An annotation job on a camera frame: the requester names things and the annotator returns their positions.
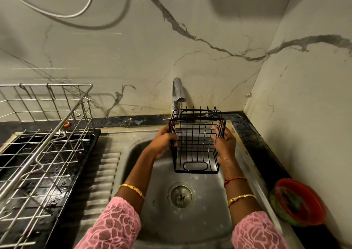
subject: dish rack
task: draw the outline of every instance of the dish rack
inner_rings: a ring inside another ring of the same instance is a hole
[[[213,129],[218,127],[219,134]],[[169,132],[178,136],[178,145],[171,140],[174,170],[180,173],[213,173],[219,171],[218,152],[211,135],[222,137],[226,120],[216,109],[175,110],[169,121]]]
[[[21,129],[0,148],[0,248],[45,247],[100,133],[92,87],[0,85],[0,121]]]

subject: white cable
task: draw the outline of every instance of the white cable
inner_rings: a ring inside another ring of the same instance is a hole
[[[84,12],[87,11],[87,9],[89,8],[90,4],[93,2],[93,0],[88,0],[88,3],[86,4],[86,6],[78,13],[73,14],[73,15],[59,15],[59,14],[54,14],[54,13],[50,13],[47,12],[45,10],[42,10],[34,5],[31,5],[29,3],[27,3],[25,0],[19,0],[20,2],[22,2],[23,4],[25,4],[26,6],[30,7],[31,9],[34,9],[35,11],[38,11],[42,14],[48,15],[48,16],[54,16],[56,18],[63,18],[63,19],[70,19],[70,18],[75,18],[77,16],[82,15]]]

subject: white marble wall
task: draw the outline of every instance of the white marble wall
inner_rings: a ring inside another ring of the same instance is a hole
[[[57,13],[87,0],[28,0]],[[288,0],[94,0],[53,20],[0,0],[1,83],[93,83],[96,117],[189,106],[243,110]]]
[[[290,0],[245,113],[352,247],[352,0]]]

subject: black granite countertop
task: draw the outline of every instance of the black granite countertop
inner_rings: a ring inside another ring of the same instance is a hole
[[[228,112],[223,113],[222,116],[226,120],[231,120],[269,191],[274,188],[275,183],[279,179],[291,177],[243,112]],[[94,118],[93,122],[96,128],[135,127],[166,124],[168,121],[164,120],[165,118],[170,118],[170,115]],[[22,131],[22,127],[18,122],[0,123],[0,144],[5,142],[16,131]],[[293,226],[293,230],[305,248],[340,248],[337,240],[325,225]]]

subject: pink lace top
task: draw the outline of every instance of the pink lace top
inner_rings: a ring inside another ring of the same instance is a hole
[[[134,208],[123,198],[114,197],[75,249],[131,249],[140,227]],[[231,242],[236,249],[289,248],[263,211],[243,218],[233,230]]]

